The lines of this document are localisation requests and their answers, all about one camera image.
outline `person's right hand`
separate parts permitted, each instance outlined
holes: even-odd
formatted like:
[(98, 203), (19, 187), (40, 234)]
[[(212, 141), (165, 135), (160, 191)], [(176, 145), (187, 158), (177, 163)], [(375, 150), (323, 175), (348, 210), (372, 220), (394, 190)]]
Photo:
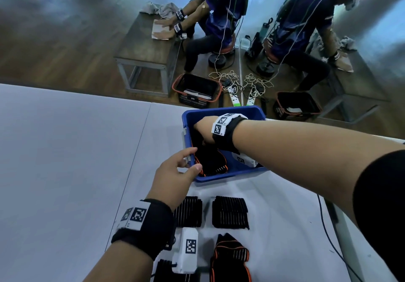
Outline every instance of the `person's right hand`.
[(209, 116), (209, 117), (204, 117), (202, 120), (198, 121), (195, 125), (194, 128), (200, 132), (202, 137), (204, 138), (204, 141), (206, 143), (212, 143), (214, 144), (214, 139), (212, 139), (212, 125), (214, 122), (218, 119), (217, 116)]
[(172, 26), (173, 23), (174, 23), (174, 20), (171, 19), (171, 18), (168, 18), (168, 19), (161, 19), (161, 20), (155, 21), (155, 24), (157, 24), (157, 25), (162, 25), (163, 27)]

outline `stool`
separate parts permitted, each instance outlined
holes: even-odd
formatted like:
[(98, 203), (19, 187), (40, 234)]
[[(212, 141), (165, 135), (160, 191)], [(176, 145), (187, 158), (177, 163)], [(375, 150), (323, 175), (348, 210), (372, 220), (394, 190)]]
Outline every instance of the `stool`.
[(232, 41), (231, 43), (220, 50), (219, 54), (213, 52), (210, 54), (208, 58), (208, 65), (212, 68), (222, 69), (226, 64), (226, 56), (227, 54), (234, 54), (235, 53), (235, 41), (236, 36), (232, 34)]
[(280, 60), (271, 52), (271, 40), (266, 38), (263, 42), (263, 51), (266, 54), (267, 62), (262, 62), (256, 67), (257, 73), (263, 77), (271, 77), (274, 74), (273, 64), (280, 64)]

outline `person's left hand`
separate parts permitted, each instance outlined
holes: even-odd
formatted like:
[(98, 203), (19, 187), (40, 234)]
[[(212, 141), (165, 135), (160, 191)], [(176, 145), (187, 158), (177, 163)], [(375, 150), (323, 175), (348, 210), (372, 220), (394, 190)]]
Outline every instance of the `person's left hand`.
[(194, 154), (196, 151), (196, 147), (189, 147), (175, 153), (162, 162), (156, 170), (152, 188), (146, 199), (150, 198), (162, 201), (174, 212), (187, 196), (191, 183), (203, 168), (201, 164), (195, 164), (185, 173), (181, 173), (177, 170), (177, 167), (188, 168), (188, 164), (184, 158), (190, 154)]
[(157, 37), (158, 39), (171, 39), (171, 38), (173, 38), (174, 36), (175, 36), (175, 31), (172, 29), (172, 30), (169, 30), (169, 31), (166, 31), (166, 30), (164, 30), (164, 31), (161, 31), (161, 32), (154, 32), (153, 33), (153, 35), (155, 36), (155, 37)]

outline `red stool seat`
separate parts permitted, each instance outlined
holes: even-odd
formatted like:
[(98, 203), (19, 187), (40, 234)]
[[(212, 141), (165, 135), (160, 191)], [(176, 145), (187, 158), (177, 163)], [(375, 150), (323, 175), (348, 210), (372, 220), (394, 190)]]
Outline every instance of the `red stool seat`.
[(267, 59), (274, 64), (280, 64), (280, 60), (271, 52), (271, 47), (271, 41), (269, 38), (266, 38), (263, 42), (263, 48), (265, 49)]
[(227, 54), (231, 52), (235, 46), (235, 41), (236, 41), (235, 34), (232, 34), (232, 42), (228, 46), (221, 49), (220, 54)]

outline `clear plastic container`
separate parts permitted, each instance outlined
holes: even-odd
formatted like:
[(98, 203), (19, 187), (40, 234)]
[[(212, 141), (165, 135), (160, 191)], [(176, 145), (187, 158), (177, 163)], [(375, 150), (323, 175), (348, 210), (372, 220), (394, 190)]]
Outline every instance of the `clear plastic container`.
[(250, 49), (250, 40), (247, 38), (243, 38), (240, 40), (240, 48), (244, 50)]

